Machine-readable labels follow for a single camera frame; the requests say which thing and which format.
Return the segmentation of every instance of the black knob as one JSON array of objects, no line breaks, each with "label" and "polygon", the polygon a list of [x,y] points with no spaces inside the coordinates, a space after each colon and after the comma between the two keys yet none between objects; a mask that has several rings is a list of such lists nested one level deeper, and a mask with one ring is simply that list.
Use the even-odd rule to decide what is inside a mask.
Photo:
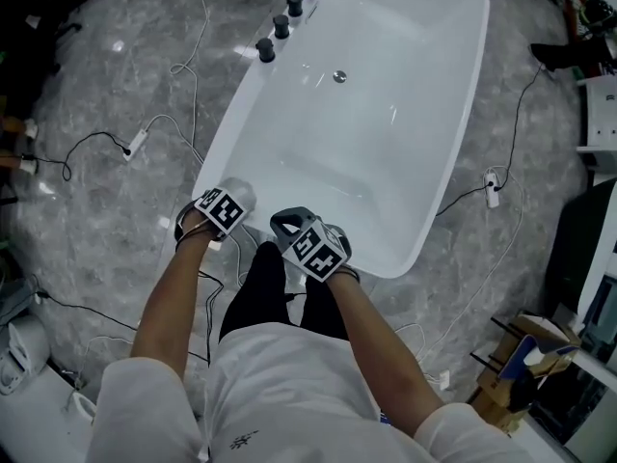
[{"label": "black knob", "polygon": [[289,16],[299,17],[302,15],[302,0],[287,0],[289,6]]},{"label": "black knob", "polygon": [[272,19],[274,22],[274,36],[284,40],[289,36],[289,17],[280,14]]},{"label": "black knob", "polygon": [[259,60],[264,64],[268,64],[274,60],[276,54],[274,53],[274,45],[269,38],[262,38],[255,45],[259,52]]}]

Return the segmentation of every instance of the black pants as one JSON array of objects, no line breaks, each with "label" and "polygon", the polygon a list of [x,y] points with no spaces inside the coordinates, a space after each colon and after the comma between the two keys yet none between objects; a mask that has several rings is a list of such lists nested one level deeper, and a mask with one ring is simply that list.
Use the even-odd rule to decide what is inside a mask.
[{"label": "black pants", "polygon": [[[285,297],[285,269],[281,252],[273,242],[266,242],[257,249],[247,279],[225,314],[219,341],[231,331],[265,322],[291,325]],[[311,277],[307,278],[307,302],[300,327],[348,340],[330,289]]]}]

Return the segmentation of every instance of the shirt sleeve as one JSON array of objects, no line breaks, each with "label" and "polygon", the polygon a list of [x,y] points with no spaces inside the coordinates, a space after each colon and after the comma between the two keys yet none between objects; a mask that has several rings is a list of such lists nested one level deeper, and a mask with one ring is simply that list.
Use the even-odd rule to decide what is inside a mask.
[{"label": "shirt sleeve", "polygon": [[463,403],[435,411],[418,428],[414,439],[442,463],[529,461],[523,448]]},{"label": "shirt sleeve", "polygon": [[182,381],[147,358],[105,369],[87,463],[198,461],[200,430]]}]

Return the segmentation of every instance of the drain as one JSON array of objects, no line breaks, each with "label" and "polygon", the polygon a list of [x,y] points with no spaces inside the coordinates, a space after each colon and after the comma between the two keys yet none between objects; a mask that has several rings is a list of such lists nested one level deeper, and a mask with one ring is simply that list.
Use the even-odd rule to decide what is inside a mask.
[{"label": "drain", "polygon": [[333,74],[333,79],[335,80],[335,82],[337,82],[338,84],[342,84],[343,82],[345,82],[347,80],[347,74],[345,72],[343,72],[342,70],[337,70],[334,74]]}]

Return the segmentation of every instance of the white t-shirt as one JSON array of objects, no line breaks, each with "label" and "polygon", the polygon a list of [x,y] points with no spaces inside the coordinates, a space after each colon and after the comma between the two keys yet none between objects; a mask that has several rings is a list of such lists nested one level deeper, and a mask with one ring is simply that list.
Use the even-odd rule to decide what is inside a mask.
[{"label": "white t-shirt", "polygon": [[[279,323],[226,335],[206,377],[206,446],[216,463],[527,461],[465,404],[414,439],[378,422],[349,342]],[[151,359],[105,369],[90,463],[195,462],[204,445],[177,374]]]}]

